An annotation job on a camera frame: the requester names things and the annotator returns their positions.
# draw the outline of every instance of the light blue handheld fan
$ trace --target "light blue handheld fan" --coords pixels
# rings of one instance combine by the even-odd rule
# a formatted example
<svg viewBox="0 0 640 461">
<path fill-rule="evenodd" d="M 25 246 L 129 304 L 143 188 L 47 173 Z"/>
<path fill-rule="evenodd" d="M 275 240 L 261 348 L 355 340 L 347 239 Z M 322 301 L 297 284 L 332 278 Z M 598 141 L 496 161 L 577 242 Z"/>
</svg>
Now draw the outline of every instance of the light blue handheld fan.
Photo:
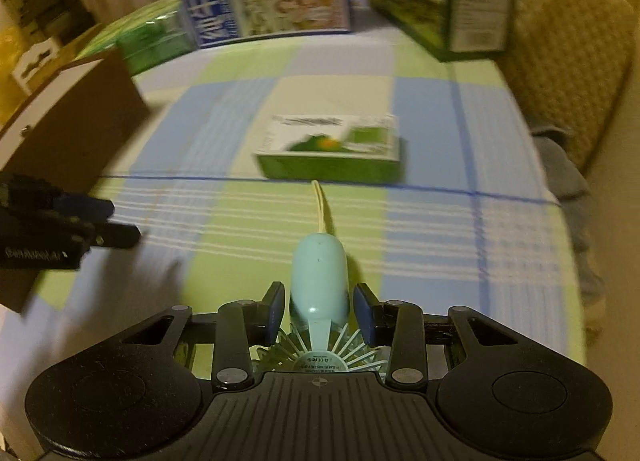
<svg viewBox="0 0 640 461">
<path fill-rule="evenodd" d="M 257 350 L 263 371 L 385 373 L 384 351 L 367 346 L 360 330 L 349 331 L 347 260 L 342 244 L 326 232 L 324 199 L 318 201 L 318 233 L 304 237 L 293 255 L 289 315 L 291 330 L 278 342 Z"/>
</svg>

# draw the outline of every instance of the floor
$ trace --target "floor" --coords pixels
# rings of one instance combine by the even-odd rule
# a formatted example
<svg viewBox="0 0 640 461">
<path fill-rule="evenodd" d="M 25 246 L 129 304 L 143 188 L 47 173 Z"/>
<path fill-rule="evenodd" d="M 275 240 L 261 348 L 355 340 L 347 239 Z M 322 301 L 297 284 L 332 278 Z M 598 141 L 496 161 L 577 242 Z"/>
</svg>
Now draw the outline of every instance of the floor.
<svg viewBox="0 0 640 461">
<path fill-rule="evenodd" d="M 640 459 L 640 81 L 626 99 L 588 173 L 591 236 L 607 285 L 607 314 L 588 348 L 588 366 L 609 386 L 614 412 L 598 452 Z"/>
</svg>

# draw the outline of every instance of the ridged black surface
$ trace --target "ridged black surface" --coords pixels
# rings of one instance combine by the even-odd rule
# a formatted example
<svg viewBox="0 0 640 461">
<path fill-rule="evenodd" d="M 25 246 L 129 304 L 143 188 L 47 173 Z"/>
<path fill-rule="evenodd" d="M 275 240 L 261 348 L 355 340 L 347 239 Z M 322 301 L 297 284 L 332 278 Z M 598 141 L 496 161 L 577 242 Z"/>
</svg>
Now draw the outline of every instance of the ridged black surface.
<svg viewBox="0 0 640 461">
<path fill-rule="evenodd" d="M 49 453 L 44 459 L 60 461 L 63 457 Z M 373 373 L 268 373 L 253 389 L 219 394 L 185 436 L 136 459 L 498 460 L 450 434 L 422 396 L 390 391 Z M 583 454 L 575 461 L 597 459 Z"/>
</svg>

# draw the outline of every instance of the gray cloth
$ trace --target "gray cloth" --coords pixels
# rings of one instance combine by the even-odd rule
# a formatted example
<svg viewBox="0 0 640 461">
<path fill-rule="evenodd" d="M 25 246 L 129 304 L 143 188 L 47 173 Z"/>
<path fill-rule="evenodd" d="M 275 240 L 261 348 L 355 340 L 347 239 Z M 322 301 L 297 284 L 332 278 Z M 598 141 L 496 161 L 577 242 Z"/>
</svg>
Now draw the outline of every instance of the gray cloth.
<svg viewBox="0 0 640 461">
<path fill-rule="evenodd" d="M 540 118 L 526 118 L 529 131 L 546 173 L 546 184 L 561 204 L 574 249 L 575 267 L 583 303 L 591 303 L 604 295 L 604 283 L 588 262 L 589 240 L 586 226 L 591 196 L 580 171 L 569 160 L 564 149 L 568 134 Z"/>
</svg>

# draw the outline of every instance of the checkered tablecloth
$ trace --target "checkered tablecloth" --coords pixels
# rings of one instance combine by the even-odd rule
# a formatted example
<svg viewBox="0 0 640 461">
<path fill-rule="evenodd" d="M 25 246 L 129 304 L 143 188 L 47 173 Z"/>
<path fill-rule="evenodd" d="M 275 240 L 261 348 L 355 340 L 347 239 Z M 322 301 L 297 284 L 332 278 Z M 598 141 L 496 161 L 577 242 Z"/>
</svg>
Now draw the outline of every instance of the checkered tablecloth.
<svg viewBox="0 0 640 461">
<path fill-rule="evenodd" d="M 491 61 L 441 64 L 382 21 L 351 35 L 246 42 L 136 78 L 154 114 L 96 194 L 145 232 L 48 273 L 23 316 L 0 314 L 0 410 L 33 442 L 24 392 L 47 365 L 180 301 L 196 312 L 289 284 L 314 232 L 308 183 L 266 181 L 252 152 L 273 115 L 398 117 L 404 181 L 324 184 L 352 284 L 445 314 L 468 305 L 582 360 L 577 281 L 561 210 Z"/>
</svg>

